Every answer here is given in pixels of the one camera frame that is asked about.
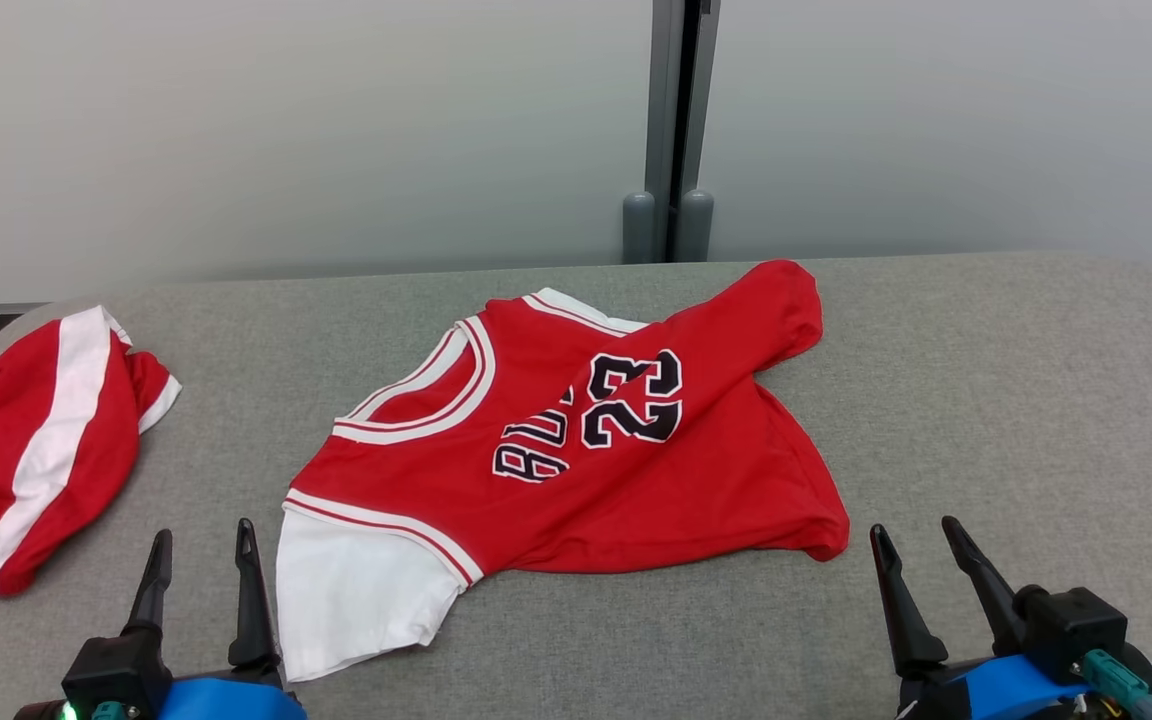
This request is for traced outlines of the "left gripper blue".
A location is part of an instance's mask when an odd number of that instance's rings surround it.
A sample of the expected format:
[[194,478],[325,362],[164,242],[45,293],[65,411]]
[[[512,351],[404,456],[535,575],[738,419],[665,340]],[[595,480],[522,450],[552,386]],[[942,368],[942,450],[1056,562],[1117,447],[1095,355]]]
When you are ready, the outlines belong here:
[[[251,520],[241,518],[236,530],[238,602],[236,638],[228,647],[232,670],[278,670],[282,655],[271,616],[259,541]],[[172,584],[173,535],[156,533],[141,584],[134,593],[124,634],[162,632],[165,594]],[[276,685],[234,682],[227,679],[189,679],[174,683],[157,720],[306,720],[306,710]]]

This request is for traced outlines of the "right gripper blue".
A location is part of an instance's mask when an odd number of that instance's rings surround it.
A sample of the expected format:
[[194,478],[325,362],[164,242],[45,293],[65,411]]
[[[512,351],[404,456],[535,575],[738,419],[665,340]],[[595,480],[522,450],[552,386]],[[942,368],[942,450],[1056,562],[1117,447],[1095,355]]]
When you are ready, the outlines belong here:
[[1016,655],[1026,624],[1014,611],[1015,592],[954,516],[941,526],[957,569],[973,585],[986,615],[992,651],[1002,659],[946,664],[945,643],[929,630],[905,579],[895,543],[882,524],[870,528],[893,670],[901,679],[896,720],[1073,720],[1093,685],[1062,685]]

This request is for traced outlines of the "red and white basketball jersey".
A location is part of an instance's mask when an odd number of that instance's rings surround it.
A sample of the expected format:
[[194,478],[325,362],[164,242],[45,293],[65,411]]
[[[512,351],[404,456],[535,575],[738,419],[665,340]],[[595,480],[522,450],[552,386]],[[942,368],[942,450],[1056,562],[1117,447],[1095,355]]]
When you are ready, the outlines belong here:
[[644,571],[744,550],[826,562],[850,520],[756,376],[823,338],[814,276],[755,265],[664,323],[544,288],[454,323],[285,495],[276,615],[301,683],[426,646],[500,571]]

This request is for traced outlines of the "grey cylindrical post foot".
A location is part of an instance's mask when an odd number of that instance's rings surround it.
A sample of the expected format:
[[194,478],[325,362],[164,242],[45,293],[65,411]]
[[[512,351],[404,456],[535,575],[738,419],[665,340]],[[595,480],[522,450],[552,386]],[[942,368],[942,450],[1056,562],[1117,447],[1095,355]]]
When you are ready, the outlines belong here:
[[713,195],[704,190],[691,190],[680,197],[670,253],[673,263],[708,262],[714,205]]
[[657,262],[655,200],[652,194],[627,194],[622,200],[622,263]]

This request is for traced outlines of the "grey vertical door frame post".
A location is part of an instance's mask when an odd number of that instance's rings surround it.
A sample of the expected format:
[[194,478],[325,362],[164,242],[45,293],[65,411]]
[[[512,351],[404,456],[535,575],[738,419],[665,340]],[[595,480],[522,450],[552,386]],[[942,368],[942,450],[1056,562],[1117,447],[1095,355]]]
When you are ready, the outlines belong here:
[[655,263],[670,259],[682,195],[702,190],[722,0],[652,0],[643,190],[655,200]]

